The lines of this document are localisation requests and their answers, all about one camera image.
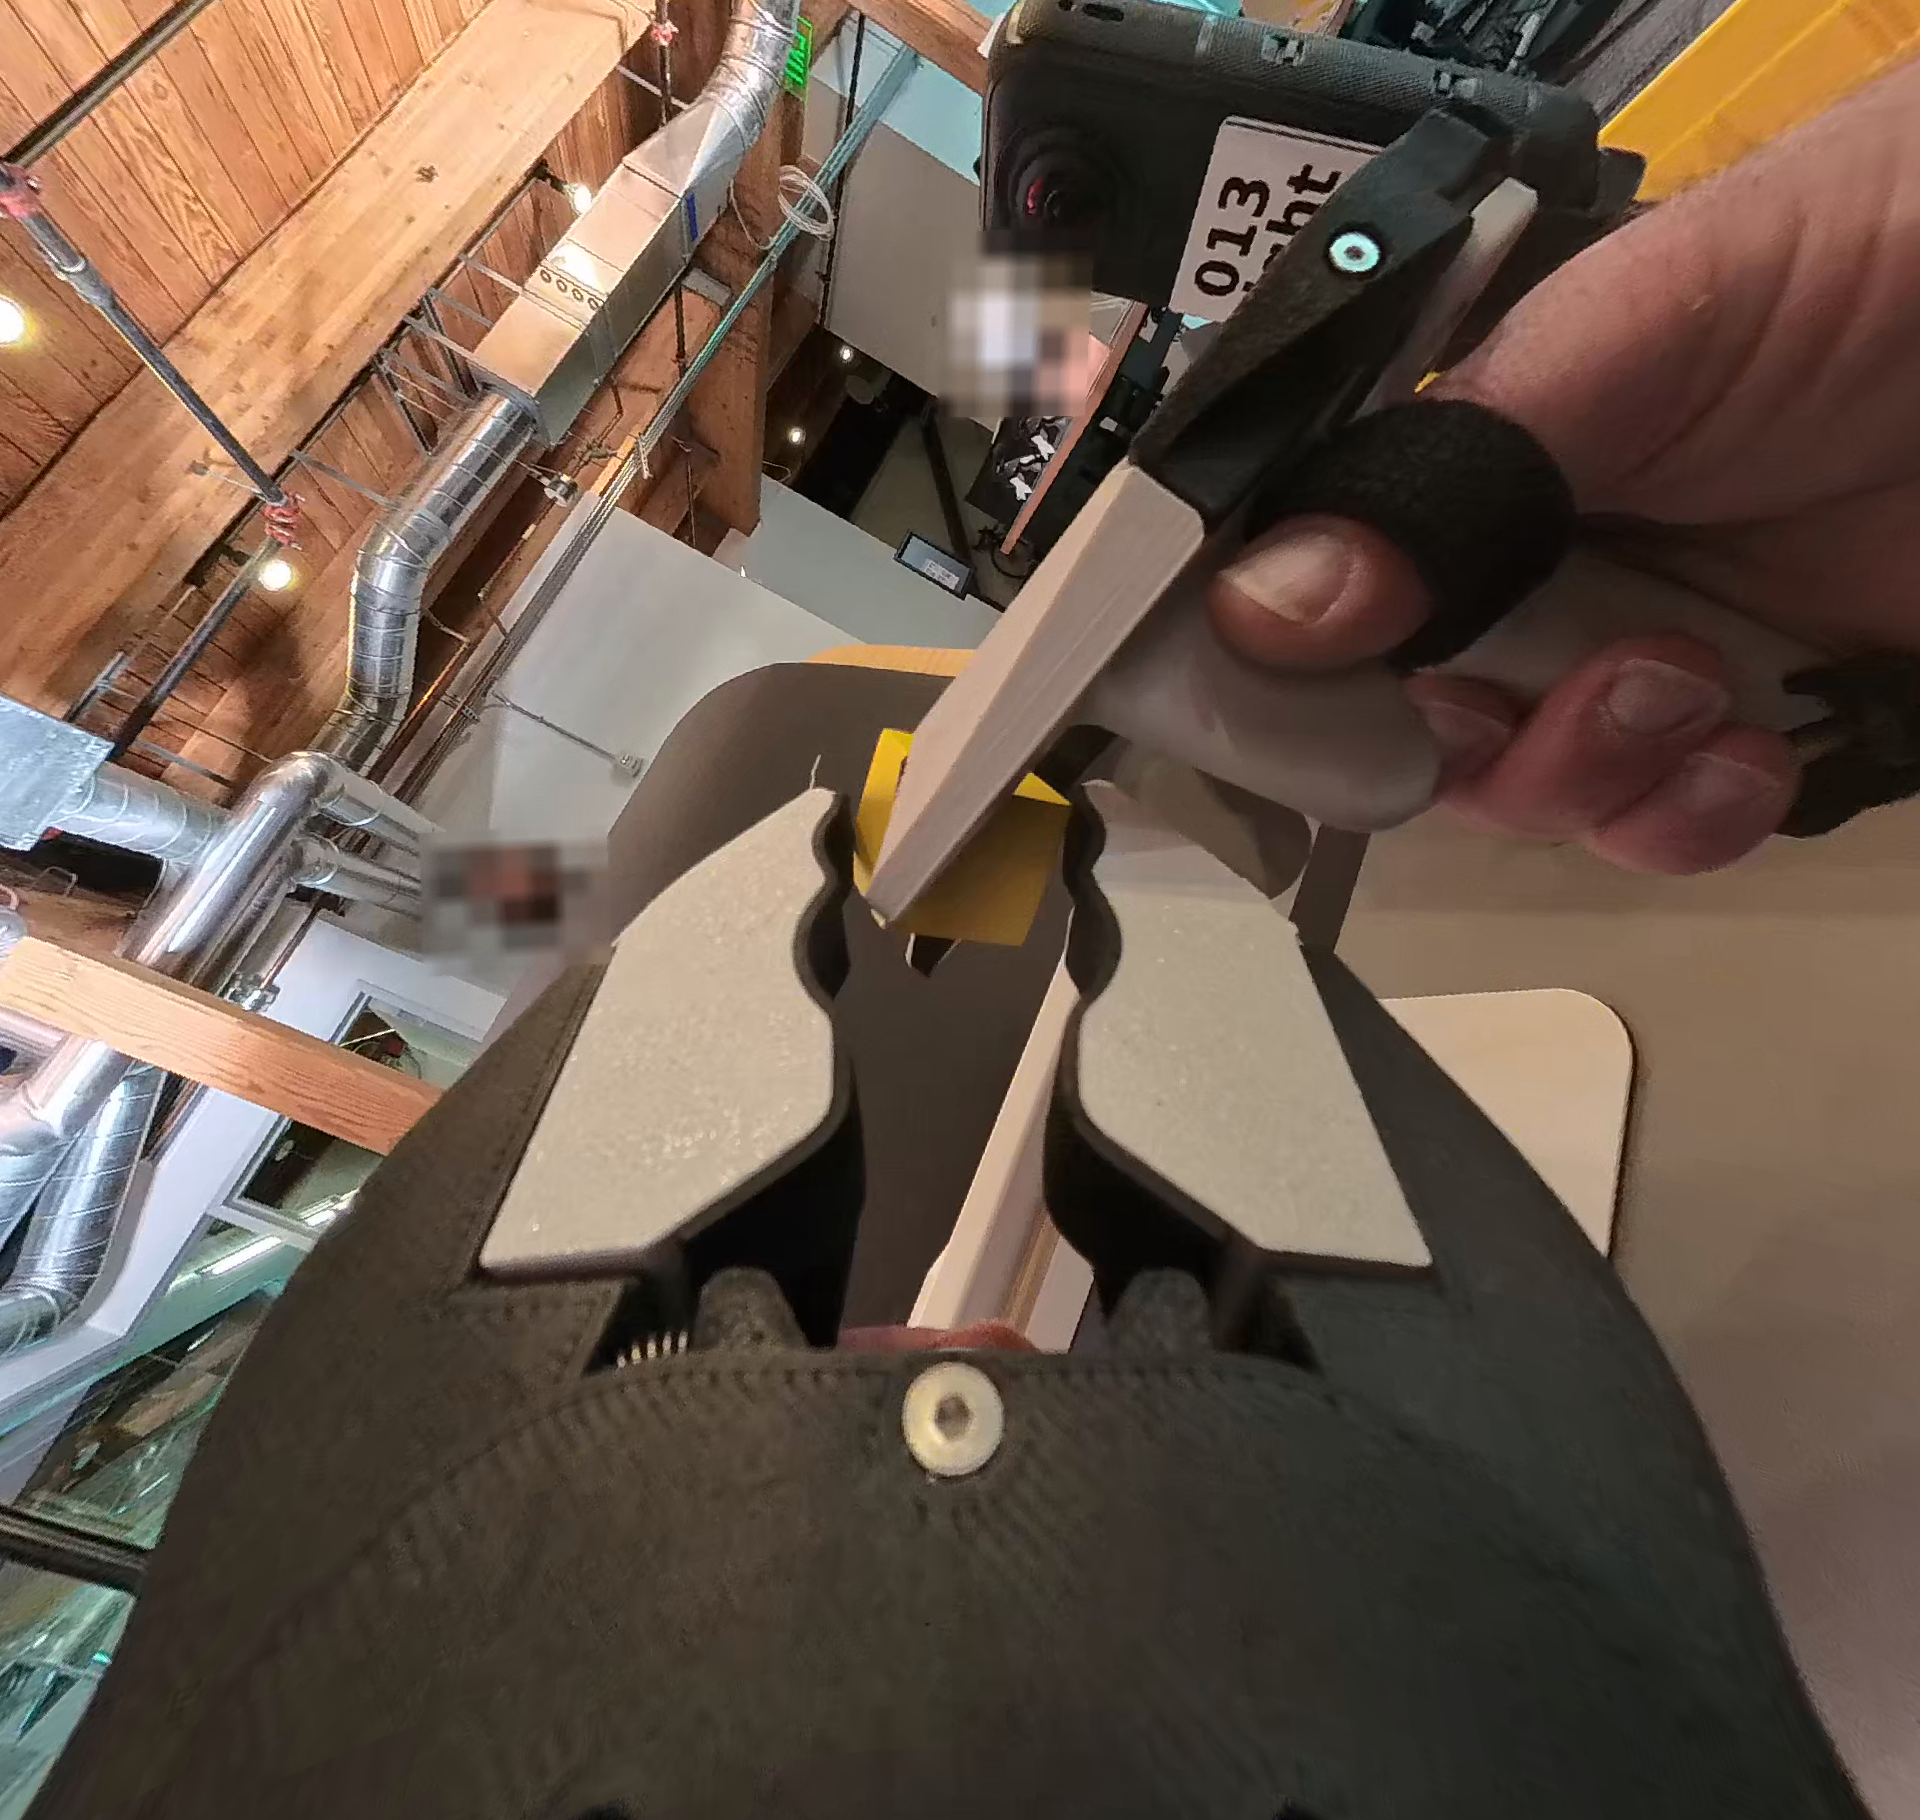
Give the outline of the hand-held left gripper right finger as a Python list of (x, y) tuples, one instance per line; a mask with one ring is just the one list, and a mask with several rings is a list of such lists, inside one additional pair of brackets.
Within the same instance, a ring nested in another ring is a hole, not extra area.
[(1050, 1211), (1095, 1279), (1429, 1275), (1284, 911), (1130, 795), (1083, 798), (1069, 894)]

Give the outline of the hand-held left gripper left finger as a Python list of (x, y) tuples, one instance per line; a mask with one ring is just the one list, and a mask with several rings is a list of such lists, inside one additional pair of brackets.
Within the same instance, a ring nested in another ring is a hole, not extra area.
[(610, 1277), (717, 1229), (848, 1112), (848, 804), (810, 789), (611, 945), (480, 1249), (492, 1279)]

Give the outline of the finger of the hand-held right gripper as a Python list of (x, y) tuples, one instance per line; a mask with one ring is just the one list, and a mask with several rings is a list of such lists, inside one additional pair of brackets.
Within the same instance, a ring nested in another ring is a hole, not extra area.
[(940, 882), (1206, 542), (1206, 518), (1133, 464), (1093, 491), (914, 730), (865, 891), (882, 922)]
[(1093, 724), (1349, 831), (1422, 817), (1441, 752), (1383, 664), (1280, 670), (1232, 651), (1206, 607), (1167, 607), (1093, 681)]

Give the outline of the yellow toy cube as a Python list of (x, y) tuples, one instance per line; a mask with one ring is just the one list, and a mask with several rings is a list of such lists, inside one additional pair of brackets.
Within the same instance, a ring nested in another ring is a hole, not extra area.
[[(878, 735), (870, 773), (852, 818), (852, 878), (857, 894), (873, 900), (873, 874), (890, 828), (914, 734), (886, 729)], [(908, 954), (955, 945), (1020, 946), (1038, 917), (1043, 894), (1060, 870), (1073, 807), (1038, 774), (1026, 774), (973, 831), (962, 852), (896, 920)]]

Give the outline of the yellow plastic bin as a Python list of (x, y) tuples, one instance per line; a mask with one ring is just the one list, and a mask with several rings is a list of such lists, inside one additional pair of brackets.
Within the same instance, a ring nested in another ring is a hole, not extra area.
[(1602, 127), (1669, 201), (1916, 61), (1917, 0), (1734, 0)]

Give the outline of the person's right hand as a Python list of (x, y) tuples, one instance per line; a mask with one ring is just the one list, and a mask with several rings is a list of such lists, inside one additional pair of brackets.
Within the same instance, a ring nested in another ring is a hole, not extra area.
[[(1916, 66), (1657, 202), (1427, 391), (1563, 470), (1602, 547), (1833, 655), (1917, 643)], [(1479, 831), (1636, 874), (1739, 864), (1796, 761), (1681, 633), (1597, 648), (1537, 703), (1409, 681)]]

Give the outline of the wooden beam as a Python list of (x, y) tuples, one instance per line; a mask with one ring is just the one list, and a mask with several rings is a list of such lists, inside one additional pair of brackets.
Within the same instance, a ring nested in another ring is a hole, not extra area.
[(157, 969), (43, 938), (6, 954), (4, 1006), (378, 1154), (442, 1098), (411, 1075)]

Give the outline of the silver ventilation duct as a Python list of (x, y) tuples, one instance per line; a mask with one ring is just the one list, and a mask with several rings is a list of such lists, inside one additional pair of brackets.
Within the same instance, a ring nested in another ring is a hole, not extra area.
[[(417, 681), (420, 616), (433, 569), (510, 465), (555, 448), (639, 334), (680, 295), (697, 246), (758, 142), (797, 42), (802, 0), (737, 0), (701, 96), (661, 124), (601, 187), (531, 291), (476, 354), (492, 388), (429, 453), (354, 558), (350, 670), (322, 742), (268, 766), (235, 811), (200, 813), (130, 789), (96, 761), (69, 807), (83, 818), (123, 807), (151, 813), (168, 883), (107, 954), (157, 969), (168, 990), (222, 981), (226, 946), (294, 887), (378, 902), (420, 894), (411, 876), (343, 852), (319, 818), (420, 847), (428, 825), (372, 786)], [(123, 1219), (164, 1075), (104, 1041), (64, 1033), (6, 1081), (6, 1240), (23, 1244), (6, 1277), (6, 1357), (47, 1344), (90, 1299)]]

